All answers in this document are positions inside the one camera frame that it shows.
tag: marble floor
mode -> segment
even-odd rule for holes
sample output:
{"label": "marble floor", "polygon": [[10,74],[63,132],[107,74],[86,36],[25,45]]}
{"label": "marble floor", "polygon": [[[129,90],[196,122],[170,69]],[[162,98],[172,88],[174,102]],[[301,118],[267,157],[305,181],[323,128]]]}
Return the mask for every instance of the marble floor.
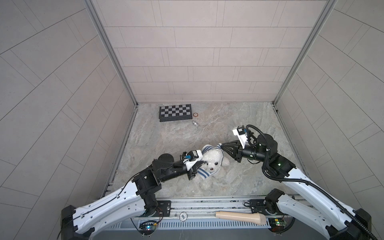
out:
{"label": "marble floor", "polygon": [[[175,160],[184,151],[201,149],[206,144],[237,140],[232,129],[252,124],[278,142],[278,152],[299,168],[298,162],[273,111],[271,103],[193,103],[192,112],[199,116],[193,120],[159,122],[159,106],[170,104],[140,104],[131,134],[120,165],[117,169],[113,188],[123,186],[133,174],[146,168],[153,159],[163,153],[170,153]],[[266,178],[261,163],[250,164],[246,159],[241,163],[228,155],[230,165],[222,167],[221,178],[209,177],[209,189],[203,189],[195,180],[188,181],[186,175],[162,183],[156,197],[193,196],[240,196],[266,195],[273,188],[285,193],[295,193],[284,184]]]}

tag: checkered pattern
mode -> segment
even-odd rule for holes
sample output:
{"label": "checkered pattern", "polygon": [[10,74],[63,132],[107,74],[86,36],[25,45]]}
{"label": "checkered pattern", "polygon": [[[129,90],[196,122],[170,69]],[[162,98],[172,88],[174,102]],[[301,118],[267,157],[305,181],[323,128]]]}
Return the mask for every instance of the checkered pattern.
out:
{"label": "checkered pattern", "polygon": [[161,118],[191,115],[191,109],[189,104],[163,106],[160,108],[160,111]]}

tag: beige cylindrical handle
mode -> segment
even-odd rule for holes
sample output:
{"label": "beige cylindrical handle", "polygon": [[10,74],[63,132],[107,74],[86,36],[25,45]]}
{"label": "beige cylindrical handle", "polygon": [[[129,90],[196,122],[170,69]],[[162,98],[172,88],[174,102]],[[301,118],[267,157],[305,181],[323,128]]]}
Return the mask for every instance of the beige cylindrical handle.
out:
{"label": "beige cylindrical handle", "polygon": [[228,219],[228,220],[253,222],[254,224],[257,224],[257,225],[265,225],[266,224],[265,216],[263,214],[260,214],[260,213],[246,214],[246,213],[242,213],[242,212],[219,211],[219,212],[216,212],[216,217],[221,218],[221,219]]}

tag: robotic arm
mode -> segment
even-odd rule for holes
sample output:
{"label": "robotic arm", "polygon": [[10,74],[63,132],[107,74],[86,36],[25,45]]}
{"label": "robotic arm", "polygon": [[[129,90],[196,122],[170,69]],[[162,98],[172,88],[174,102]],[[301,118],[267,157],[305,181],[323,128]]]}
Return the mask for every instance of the robotic arm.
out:
{"label": "robotic arm", "polygon": [[[251,128],[260,135],[255,137]],[[267,212],[291,215],[327,239],[376,239],[371,233],[371,216],[367,212],[354,210],[312,182],[292,162],[277,153],[277,142],[272,136],[252,125],[235,128],[233,133],[239,140],[222,144],[225,152],[238,162],[243,157],[263,162],[262,171],[267,178],[283,182],[316,208],[273,189],[265,197]],[[83,207],[67,206],[61,211],[61,239],[87,240],[124,219],[150,216],[158,207],[155,192],[161,189],[161,182],[184,174],[189,180],[193,179],[204,163],[202,158],[200,150],[184,152],[177,162],[172,155],[162,154],[119,190]]]}

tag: metal corner post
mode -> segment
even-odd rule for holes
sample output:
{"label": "metal corner post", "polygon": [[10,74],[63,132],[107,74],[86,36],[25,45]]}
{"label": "metal corner post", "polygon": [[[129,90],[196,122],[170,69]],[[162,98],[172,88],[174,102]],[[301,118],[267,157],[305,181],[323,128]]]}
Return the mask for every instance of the metal corner post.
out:
{"label": "metal corner post", "polygon": [[120,79],[123,81],[125,88],[128,90],[128,93],[131,96],[131,99],[132,99],[134,105],[137,106],[136,98],[132,92],[132,89],[130,88],[130,86],[128,84],[127,77],[125,76],[124,71],[122,70],[122,68],[119,64],[118,58],[116,57],[116,54],[113,51],[113,47],[112,47],[112,45],[111,45],[111,43],[107,37],[107,33],[105,32],[103,25],[101,24],[101,21],[97,15],[97,12],[94,8],[92,0],[83,0],[83,1],[84,1],[85,8],[87,9],[87,11],[91,17],[91,20],[92,20],[100,38],[101,38],[101,41],[104,44],[108,55],[111,57],[111,61],[112,61],[113,66],[115,67]]}
{"label": "metal corner post", "polygon": [[305,55],[307,55],[309,49],[311,48],[314,40],[316,39],[317,35],[319,34],[321,28],[323,27],[325,21],[328,19],[329,15],[331,14],[331,11],[333,10],[333,6],[337,0],[328,0],[323,10],[321,11],[319,17],[316,20],[316,23],[314,24],[310,34],[308,35],[307,40],[304,42],[303,47],[301,48],[299,54],[296,57],[295,62],[293,63],[290,71],[287,74],[287,77],[285,78],[283,85],[281,86],[279,92],[276,95],[276,98],[273,100],[273,104],[276,105],[279,100],[281,99],[281,96],[283,95],[285,89],[288,87],[288,84],[292,80],[293,76],[297,72],[297,70],[300,67],[300,64],[304,60]]}

